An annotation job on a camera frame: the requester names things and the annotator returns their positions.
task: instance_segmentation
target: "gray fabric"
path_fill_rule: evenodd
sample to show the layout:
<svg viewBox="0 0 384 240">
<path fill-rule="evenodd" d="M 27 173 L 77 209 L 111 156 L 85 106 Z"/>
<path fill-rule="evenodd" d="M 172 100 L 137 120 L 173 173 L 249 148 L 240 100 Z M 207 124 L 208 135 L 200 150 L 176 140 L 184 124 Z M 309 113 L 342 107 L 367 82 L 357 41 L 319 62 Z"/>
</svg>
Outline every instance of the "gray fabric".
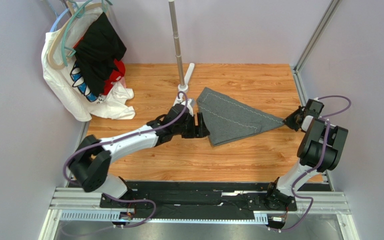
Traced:
<svg viewBox="0 0 384 240">
<path fill-rule="evenodd" d="M 211 144 L 219 146 L 284 125 L 282 118 L 240 103 L 206 87 L 197 101 Z"/>
</svg>

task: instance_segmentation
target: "white t-shirt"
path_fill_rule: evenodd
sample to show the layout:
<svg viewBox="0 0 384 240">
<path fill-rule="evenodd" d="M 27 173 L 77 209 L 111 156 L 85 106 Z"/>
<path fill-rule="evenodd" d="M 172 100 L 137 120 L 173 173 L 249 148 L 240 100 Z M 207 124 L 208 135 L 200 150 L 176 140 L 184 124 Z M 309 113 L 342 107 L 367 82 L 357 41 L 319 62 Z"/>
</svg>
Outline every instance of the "white t-shirt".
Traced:
<svg viewBox="0 0 384 240">
<path fill-rule="evenodd" d="M 81 18 L 75 19 L 68 31 L 66 46 L 74 46 L 102 12 L 102 9 L 97 7 L 86 11 Z M 53 69 L 49 65 L 47 53 L 56 36 L 63 34 L 60 31 L 45 34 L 41 61 L 45 81 L 65 108 L 81 122 L 90 121 L 92 119 L 90 114 L 108 119 L 132 119 L 136 114 L 135 110 L 132 106 L 126 106 L 126 101 L 134 97 L 131 88 L 124 88 L 121 82 L 117 81 L 107 96 L 94 96 L 84 82 L 81 70 L 76 65 L 75 56 L 68 58 L 68 66 L 63 69 Z M 57 64 L 63 62 L 61 43 L 57 46 L 53 57 Z"/>
</svg>

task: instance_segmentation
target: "gray floor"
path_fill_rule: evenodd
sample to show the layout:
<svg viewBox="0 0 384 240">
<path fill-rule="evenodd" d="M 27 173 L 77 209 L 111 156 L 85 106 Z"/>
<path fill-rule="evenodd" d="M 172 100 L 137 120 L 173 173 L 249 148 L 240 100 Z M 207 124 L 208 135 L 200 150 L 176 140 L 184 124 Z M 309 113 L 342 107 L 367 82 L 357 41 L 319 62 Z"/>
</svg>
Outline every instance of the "gray floor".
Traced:
<svg viewBox="0 0 384 240">
<path fill-rule="evenodd" d="M 287 226 L 298 216 L 289 214 Z M 86 234 L 108 227 L 109 222 L 61 222 L 68 234 Z M 55 240 L 342 240 L 336 215 L 308 215 L 295 230 L 276 233 L 264 225 L 146 223 L 128 229 L 109 229 L 95 235 L 68 237 L 58 232 Z"/>
</svg>

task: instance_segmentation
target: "green hanger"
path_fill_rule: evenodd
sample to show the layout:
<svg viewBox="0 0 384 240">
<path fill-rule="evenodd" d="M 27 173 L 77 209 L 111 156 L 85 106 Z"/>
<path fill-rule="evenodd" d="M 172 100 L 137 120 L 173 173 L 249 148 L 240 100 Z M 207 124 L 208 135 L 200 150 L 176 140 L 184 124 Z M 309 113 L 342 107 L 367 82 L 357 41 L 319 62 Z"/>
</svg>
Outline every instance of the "green hanger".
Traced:
<svg viewBox="0 0 384 240">
<path fill-rule="evenodd" d="M 70 47 L 67 47 L 65 46 L 66 44 L 66 39 L 67 39 L 67 35 L 68 35 L 68 31 L 69 29 L 71 28 L 71 24 L 74 22 L 74 19 L 75 18 L 81 18 L 84 13 L 86 12 L 86 5 L 89 4 L 91 1 L 93 0 L 88 0 L 86 1 L 82 6 L 78 6 L 78 4 L 74 1 L 74 0 L 68 0 L 70 3 L 74 4 L 77 11 L 72 15 L 72 17 L 70 18 L 67 26 L 66 26 L 66 29 L 65 29 L 65 32 L 63 33 L 63 37 L 62 37 L 62 47 L 60 48 L 61 50 L 61 53 L 62 53 L 62 60 L 63 60 L 63 64 L 67 67 L 68 66 L 68 60 L 67 60 L 67 54 L 66 54 L 66 51 L 65 50 L 70 50 L 72 51 L 71 54 L 68 55 L 69 58 L 72 58 L 72 56 L 74 56 L 75 54 L 75 50 L 73 48 L 70 48 Z M 104 2 L 107 2 L 109 5 L 113 5 L 112 2 L 110 0 L 102 0 L 102 10 L 104 13 L 106 13 L 108 11 L 108 6 L 104 3 Z"/>
</svg>

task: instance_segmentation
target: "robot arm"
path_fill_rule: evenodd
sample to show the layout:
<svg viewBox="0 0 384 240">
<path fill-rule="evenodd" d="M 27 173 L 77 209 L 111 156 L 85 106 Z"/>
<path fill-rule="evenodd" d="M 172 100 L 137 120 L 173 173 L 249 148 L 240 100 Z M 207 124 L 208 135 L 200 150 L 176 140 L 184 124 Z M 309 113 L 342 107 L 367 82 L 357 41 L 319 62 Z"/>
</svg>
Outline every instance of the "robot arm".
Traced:
<svg viewBox="0 0 384 240">
<path fill-rule="evenodd" d="M 127 186 L 119 177 L 108 174 L 110 164 L 142 149 L 153 148 L 169 142 L 175 135 L 191 139 L 203 138 L 210 134 L 200 112 L 196 114 L 198 124 L 195 125 L 195 117 L 192 114 L 193 105 L 191 103 L 193 104 L 193 99 L 188 101 L 187 109 L 183 114 L 182 110 L 185 108 L 185 102 L 175 104 L 168 114 L 157 117 L 139 129 L 119 136 L 102 139 L 96 139 L 94 135 L 87 136 L 78 149 L 97 143 L 108 144 L 92 147 L 77 154 L 68 165 L 69 169 L 85 192 L 97 191 L 120 198 L 127 192 Z M 180 114 L 182 115 L 176 122 L 160 129 L 160 126 L 166 125 Z M 116 141 L 134 133 L 136 133 L 135 136 Z"/>
<path fill-rule="evenodd" d="M 268 209 L 288 210 L 289 205 L 295 202 L 295 196 L 299 197 L 295 194 L 298 189 L 312 177 L 326 170 L 335 169 L 339 163 L 349 131 L 329 123 L 327 125 L 324 120 L 319 119 L 323 107 L 321 102 L 310 99 L 305 107 L 300 106 L 284 120 L 288 127 L 296 131 L 301 129 L 305 135 L 297 151 L 298 161 L 287 174 L 269 184 L 264 198 L 264 204 Z M 323 154 L 326 134 L 326 147 Z M 281 229 L 285 221 L 281 217 L 276 219 L 269 220 L 267 226 Z"/>
</svg>

